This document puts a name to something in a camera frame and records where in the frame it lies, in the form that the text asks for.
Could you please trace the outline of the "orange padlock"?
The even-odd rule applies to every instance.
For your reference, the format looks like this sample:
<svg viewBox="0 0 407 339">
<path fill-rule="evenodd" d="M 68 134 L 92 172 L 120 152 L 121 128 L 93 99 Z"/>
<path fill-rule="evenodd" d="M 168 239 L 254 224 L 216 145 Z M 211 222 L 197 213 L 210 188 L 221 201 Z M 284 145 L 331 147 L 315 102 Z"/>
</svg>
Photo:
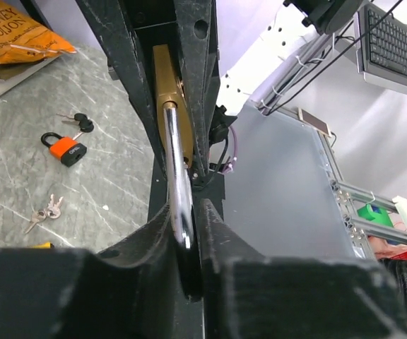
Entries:
<svg viewBox="0 0 407 339">
<path fill-rule="evenodd" d="M 40 140 L 49 149 L 50 154 L 67 167 L 75 165 L 88 151 L 82 143 L 55 132 L 44 133 Z"/>
</svg>

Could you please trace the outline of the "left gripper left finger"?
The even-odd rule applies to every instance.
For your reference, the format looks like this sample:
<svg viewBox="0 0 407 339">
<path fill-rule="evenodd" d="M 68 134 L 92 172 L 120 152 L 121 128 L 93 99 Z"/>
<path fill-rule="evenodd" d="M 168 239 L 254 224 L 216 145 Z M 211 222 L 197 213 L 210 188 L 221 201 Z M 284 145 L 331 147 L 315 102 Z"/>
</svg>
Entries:
<svg viewBox="0 0 407 339">
<path fill-rule="evenodd" d="M 99 254 L 0 248 L 0 338 L 171 338 L 170 209 Z"/>
</svg>

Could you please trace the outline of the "black-headed keys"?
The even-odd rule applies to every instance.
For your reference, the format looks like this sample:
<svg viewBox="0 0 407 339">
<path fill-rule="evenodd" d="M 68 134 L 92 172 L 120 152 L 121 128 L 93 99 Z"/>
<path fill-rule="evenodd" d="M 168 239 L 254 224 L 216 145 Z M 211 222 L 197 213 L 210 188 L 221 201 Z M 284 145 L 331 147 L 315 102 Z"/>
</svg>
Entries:
<svg viewBox="0 0 407 339">
<path fill-rule="evenodd" d="M 95 128 L 93 120 L 84 113 L 78 112 L 69 115 L 57 113 L 57 115 L 62 118 L 62 123 L 78 128 L 78 133 L 72 138 L 74 141 L 85 133 L 93 132 Z"/>
</svg>

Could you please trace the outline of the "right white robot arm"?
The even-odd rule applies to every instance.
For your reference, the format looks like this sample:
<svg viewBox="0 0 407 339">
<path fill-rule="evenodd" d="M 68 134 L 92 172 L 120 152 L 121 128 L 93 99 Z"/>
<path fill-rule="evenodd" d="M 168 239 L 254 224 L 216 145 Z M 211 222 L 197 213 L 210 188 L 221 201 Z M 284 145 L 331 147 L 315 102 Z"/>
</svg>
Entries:
<svg viewBox="0 0 407 339">
<path fill-rule="evenodd" d="M 252 47 L 220 63 L 215 1 L 79 1 L 109 65 L 141 120 L 166 180 L 207 177 L 222 126 L 221 100 L 239 111 L 285 63 Z"/>
</svg>

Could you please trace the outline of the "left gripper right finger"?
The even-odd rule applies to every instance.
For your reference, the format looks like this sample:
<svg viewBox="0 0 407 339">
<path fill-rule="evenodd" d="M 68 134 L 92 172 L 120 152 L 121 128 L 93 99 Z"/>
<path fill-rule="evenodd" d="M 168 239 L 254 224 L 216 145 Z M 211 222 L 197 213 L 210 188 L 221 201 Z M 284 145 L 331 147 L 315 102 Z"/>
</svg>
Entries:
<svg viewBox="0 0 407 339">
<path fill-rule="evenodd" d="M 396 283 L 378 263 L 263 256 L 209 199 L 199 210 L 206 338 L 407 338 Z"/>
</svg>

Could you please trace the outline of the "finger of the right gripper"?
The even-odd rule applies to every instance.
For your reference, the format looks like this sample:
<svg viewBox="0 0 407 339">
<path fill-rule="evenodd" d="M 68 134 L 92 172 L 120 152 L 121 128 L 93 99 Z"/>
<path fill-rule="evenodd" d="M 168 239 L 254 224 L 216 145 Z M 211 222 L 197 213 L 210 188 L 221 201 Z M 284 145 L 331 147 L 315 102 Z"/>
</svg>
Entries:
<svg viewBox="0 0 407 339">
<path fill-rule="evenodd" d="M 184 94 L 194 135 L 193 168 L 208 173 L 209 130 L 220 87 L 215 1 L 175 1 Z"/>
<path fill-rule="evenodd" d="M 77 4 L 128 93 L 131 106 L 146 131 L 160 173 L 166 177 L 165 151 L 153 99 L 151 65 L 135 31 L 138 10 L 130 13 L 130 1 L 83 0 Z"/>
</svg>

